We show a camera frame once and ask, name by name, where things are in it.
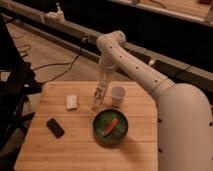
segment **green bowl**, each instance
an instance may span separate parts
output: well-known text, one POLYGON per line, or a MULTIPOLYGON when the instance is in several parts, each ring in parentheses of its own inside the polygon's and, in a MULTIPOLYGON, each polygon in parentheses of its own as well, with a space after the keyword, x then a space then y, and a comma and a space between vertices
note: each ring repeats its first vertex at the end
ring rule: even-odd
POLYGON ((124 114, 114 109, 107 109, 97 114, 93 121, 93 130, 95 137, 102 143, 115 144, 125 137, 128 131, 128 122, 124 114), (107 135, 103 136, 102 132, 106 130, 111 121, 117 118, 118 123, 114 129, 107 135))

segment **chair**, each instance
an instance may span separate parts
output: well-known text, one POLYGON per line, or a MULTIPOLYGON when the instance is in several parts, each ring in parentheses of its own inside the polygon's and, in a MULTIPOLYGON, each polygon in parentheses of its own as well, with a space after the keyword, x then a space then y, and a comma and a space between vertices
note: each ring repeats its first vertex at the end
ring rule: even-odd
POLYGON ((34 116, 34 113, 21 115, 27 95, 42 90, 30 65, 20 56, 0 13, 0 74, 9 73, 5 80, 0 77, 0 150, 17 128, 26 134, 24 122, 34 116))

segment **white paper cup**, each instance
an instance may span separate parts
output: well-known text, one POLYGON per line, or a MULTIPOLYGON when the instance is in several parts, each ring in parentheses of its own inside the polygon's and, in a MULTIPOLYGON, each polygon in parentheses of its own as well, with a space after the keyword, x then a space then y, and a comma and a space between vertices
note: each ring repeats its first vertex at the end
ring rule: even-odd
POLYGON ((123 103, 125 94, 126 90, 123 87, 120 86, 113 87, 111 90, 112 106, 120 107, 123 103))

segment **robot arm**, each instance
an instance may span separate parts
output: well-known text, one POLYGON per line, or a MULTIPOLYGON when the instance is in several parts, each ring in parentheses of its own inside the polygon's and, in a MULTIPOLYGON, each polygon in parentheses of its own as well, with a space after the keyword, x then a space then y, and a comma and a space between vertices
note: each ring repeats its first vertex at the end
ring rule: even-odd
POLYGON ((210 104, 195 86, 175 84, 124 49, 116 31, 97 39, 102 76, 121 67, 155 100, 158 118, 159 171, 212 171, 213 127, 210 104))
POLYGON ((98 38, 97 46, 102 55, 100 67, 105 68, 106 71, 118 65, 154 99, 158 99, 161 93, 174 83, 165 75, 126 52, 122 48, 125 41, 125 35, 121 31, 105 34, 98 38))

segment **wooden tabletop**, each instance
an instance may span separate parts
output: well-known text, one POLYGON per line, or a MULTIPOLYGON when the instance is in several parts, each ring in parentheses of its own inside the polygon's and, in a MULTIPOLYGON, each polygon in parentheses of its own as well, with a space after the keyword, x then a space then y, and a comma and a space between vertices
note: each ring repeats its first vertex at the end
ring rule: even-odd
POLYGON ((15 164, 16 171, 157 171, 157 114, 154 101, 135 82, 112 82, 100 109, 112 108, 110 90, 123 86, 126 97, 117 110, 129 130, 113 147, 99 145, 92 123, 97 82, 51 82, 43 92, 35 117, 15 164), (78 96, 78 109, 67 111, 66 96, 78 96), (55 118, 65 134, 56 139, 46 127, 55 118))

